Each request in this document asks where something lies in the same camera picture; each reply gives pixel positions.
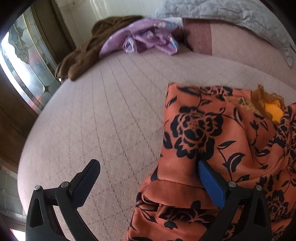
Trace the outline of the purple floral cloth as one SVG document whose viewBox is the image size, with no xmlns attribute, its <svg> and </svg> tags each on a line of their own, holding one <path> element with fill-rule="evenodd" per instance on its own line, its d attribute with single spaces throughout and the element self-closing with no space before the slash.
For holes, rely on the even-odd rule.
<svg viewBox="0 0 296 241">
<path fill-rule="evenodd" d="M 99 57 L 123 50 L 126 53 L 141 53 L 156 48 L 168 55 L 177 54 L 177 37 L 182 27 L 174 22 L 144 18 L 133 22 L 112 34 L 103 44 Z"/>
</svg>

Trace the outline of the grey quilted blanket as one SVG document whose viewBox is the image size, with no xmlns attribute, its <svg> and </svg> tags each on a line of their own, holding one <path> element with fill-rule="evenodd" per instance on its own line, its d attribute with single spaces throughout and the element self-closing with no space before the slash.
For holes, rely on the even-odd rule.
<svg viewBox="0 0 296 241">
<path fill-rule="evenodd" d="M 183 0 L 163 1 L 156 18 L 217 20 L 252 31 L 278 49 L 293 67 L 295 44 L 281 21 L 259 1 Z"/>
</svg>

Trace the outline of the orange black floral garment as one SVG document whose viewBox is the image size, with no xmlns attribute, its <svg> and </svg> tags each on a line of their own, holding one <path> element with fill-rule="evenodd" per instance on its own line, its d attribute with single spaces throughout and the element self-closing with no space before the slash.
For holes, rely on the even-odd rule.
<svg viewBox="0 0 296 241">
<path fill-rule="evenodd" d="M 239 104 L 251 90 L 168 86 L 164 139 L 143 182 L 126 240 L 199 240 L 219 209 L 197 173 L 206 161 L 226 181 L 266 192 L 271 239 L 295 217 L 295 104 L 277 123 Z"/>
</svg>

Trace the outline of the yellow lace-trimmed garment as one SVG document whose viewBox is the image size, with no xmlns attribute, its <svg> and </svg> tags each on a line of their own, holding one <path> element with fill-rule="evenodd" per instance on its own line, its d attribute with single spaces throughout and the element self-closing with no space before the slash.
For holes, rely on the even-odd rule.
<svg viewBox="0 0 296 241">
<path fill-rule="evenodd" d="M 226 102 L 240 105 L 274 123 L 280 123 L 280 120 L 287 109 L 283 97 L 276 93 L 266 92 L 261 84 L 258 84 L 257 89 L 251 92 L 251 99 L 234 96 L 224 96 L 224 99 Z"/>
</svg>

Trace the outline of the stained glass window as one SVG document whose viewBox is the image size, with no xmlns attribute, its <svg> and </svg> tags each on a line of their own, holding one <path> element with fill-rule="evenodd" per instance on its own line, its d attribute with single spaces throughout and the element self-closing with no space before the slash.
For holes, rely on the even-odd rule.
<svg viewBox="0 0 296 241">
<path fill-rule="evenodd" d="M 1 40 L 1 67 L 24 101 L 38 114 L 62 81 L 54 75 L 57 64 L 28 8 Z"/>
</svg>

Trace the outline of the pink quilted bed mattress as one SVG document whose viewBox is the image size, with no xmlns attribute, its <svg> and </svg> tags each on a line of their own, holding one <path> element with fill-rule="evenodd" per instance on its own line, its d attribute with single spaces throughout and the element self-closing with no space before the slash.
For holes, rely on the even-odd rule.
<svg viewBox="0 0 296 241">
<path fill-rule="evenodd" d="M 75 81 L 67 80 L 50 99 L 26 140 L 18 170 L 18 192 L 28 214 L 34 187 L 58 187 L 90 160 L 100 174 L 78 213 L 97 240 L 126 240 L 145 179 L 155 171 L 164 139 L 168 86 L 225 86 L 254 91 L 261 84 L 285 105 L 295 91 L 269 74 L 182 48 L 167 56 L 155 49 L 116 52 Z M 60 212 L 67 240 L 75 240 Z M 222 240 L 233 235 L 240 206 Z"/>
</svg>

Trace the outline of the brown fleece garment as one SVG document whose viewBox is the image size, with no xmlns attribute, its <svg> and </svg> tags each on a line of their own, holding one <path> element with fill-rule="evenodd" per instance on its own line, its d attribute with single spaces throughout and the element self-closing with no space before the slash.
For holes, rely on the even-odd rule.
<svg viewBox="0 0 296 241">
<path fill-rule="evenodd" d="M 68 54 L 57 66 L 55 77 L 75 81 L 97 61 L 104 43 L 118 30 L 140 20 L 142 16 L 110 16 L 97 21 L 91 30 L 92 37 Z"/>
</svg>

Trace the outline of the pink bolster with maroon band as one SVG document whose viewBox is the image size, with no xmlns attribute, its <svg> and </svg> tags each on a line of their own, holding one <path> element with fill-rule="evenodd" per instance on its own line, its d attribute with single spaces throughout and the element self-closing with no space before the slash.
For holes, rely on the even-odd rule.
<svg viewBox="0 0 296 241">
<path fill-rule="evenodd" d="M 196 53 L 239 62 L 295 86 L 295 67 L 250 30 L 224 21 L 182 19 L 187 47 Z"/>
</svg>

